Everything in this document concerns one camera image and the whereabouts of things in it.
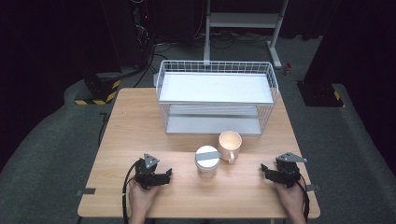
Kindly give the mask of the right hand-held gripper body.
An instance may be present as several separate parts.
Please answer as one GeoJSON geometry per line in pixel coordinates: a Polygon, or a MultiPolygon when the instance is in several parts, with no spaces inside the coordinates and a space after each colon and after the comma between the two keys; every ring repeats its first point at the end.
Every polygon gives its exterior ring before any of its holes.
{"type": "Polygon", "coordinates": [[[291,152],[284,153],[276,157],[276,179],[275,182],[285,184],[287,188],[291,188],[295,182],[300,180],[300,169],[298,162],[306,163],[307,159],[295,155],[291,152]]]}

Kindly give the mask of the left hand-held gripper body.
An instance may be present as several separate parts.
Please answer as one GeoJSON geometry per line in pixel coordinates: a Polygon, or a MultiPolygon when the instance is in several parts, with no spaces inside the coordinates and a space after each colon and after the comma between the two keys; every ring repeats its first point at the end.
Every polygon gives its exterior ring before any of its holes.
{"type": "Polygon", "coordinates": [[[145,153],[135,165],[134,180],[140,184],[142,189],[150,189],[161,185],[161,177],[155,174],[159,160],[145,153]]]}

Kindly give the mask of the clear lidded glass cup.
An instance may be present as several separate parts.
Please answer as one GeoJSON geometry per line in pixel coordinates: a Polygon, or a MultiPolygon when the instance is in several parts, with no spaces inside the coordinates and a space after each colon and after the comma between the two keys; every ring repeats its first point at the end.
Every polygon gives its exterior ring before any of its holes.
{"type": "Polygon", "coordinates": [[[219,167],[220,154],[212,146],[199,147],[195,152],[195,165],[201,177],[214,177],[219,167]]]}

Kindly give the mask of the cream ceramic mug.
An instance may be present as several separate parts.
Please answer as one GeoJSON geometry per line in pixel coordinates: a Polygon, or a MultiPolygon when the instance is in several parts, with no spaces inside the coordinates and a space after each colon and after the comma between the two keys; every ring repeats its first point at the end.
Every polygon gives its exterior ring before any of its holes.
{"type": "Polygon", "coordinates": [[[242,137],[234,131],[226,131],[219,135],[218,151],[221,158],[233,164],[239,155],[242,137]]]}

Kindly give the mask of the white wire rack shelf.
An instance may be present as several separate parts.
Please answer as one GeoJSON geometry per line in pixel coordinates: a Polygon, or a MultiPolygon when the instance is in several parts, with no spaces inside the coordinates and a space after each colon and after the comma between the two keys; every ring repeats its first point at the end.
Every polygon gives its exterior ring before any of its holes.
{"type": "Polygon", "coordinates": [[[261,135],[279,89],[268,62],[166,60],[156,94],[167,133],[261,135]]]}

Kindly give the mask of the person's left hand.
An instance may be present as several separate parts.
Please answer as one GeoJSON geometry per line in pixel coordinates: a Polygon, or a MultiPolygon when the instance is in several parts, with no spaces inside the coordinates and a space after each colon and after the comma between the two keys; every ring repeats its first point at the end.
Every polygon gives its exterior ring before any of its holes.
{"type": "Polygon", "coordinates": [[[132,217],[145,217],[152,206],[155,196],[160,187],[152,187],[151,189],[143,189],[134,180],[129,183],[130,187],[130,204],[132,209],[132,217]]]}

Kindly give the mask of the person's right hand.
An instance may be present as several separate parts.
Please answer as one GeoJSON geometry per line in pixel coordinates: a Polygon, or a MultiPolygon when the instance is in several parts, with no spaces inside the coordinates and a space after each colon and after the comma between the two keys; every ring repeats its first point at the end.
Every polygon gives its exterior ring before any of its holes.
{"type": "Polygon", "coordinates": [[[304,217],[304,193],[300,186],[295,184],[289,189],[279,183],[274,186],[288,217],[304,217]]]}

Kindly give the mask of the black yellow striped base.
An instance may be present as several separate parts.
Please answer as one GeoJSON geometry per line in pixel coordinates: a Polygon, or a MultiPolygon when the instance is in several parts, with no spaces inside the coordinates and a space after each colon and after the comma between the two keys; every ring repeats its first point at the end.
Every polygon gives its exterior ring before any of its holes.
{"type": "Polygon", "coordinates": [[[75,96],[77,105],[107,105],[110,104],[120,85],[119,79],[99,78],[97,75],[83,79],[83,87],[75,96]]]}
{"type": "Polygon", "coordinates": [[[340,94],[333,86],[317,87],[303,81],[297,82],[297,87],[306,106],[314,107],[344,107],[340,94]]]}

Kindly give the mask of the black equipment tower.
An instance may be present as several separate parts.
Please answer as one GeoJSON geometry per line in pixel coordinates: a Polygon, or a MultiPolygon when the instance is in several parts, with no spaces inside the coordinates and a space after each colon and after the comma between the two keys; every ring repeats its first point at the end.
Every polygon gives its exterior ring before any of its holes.
{"type": "Polygon", "coordinates": [[[149,0],[101,0],[120,70],[138,71],[152,49],[149,0]]]}

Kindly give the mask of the white metal stand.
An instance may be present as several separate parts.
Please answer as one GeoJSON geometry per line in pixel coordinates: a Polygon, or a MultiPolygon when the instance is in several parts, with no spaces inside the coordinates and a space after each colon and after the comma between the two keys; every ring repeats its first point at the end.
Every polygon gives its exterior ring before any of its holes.
{"type": "Polygon", "coordinates": [[[205,46],[204,62],[210,62],[210,29],[211,28],[258,28],[273,29],[271,40],[266,42],[273,66],[276,69],[282,67],[282,63],[276,51],[276,41],[282,26],[289,0],[282,0],[278,13],[225,13],[212,12],[211,0],[206,0],[205,15],[205,46]]]}

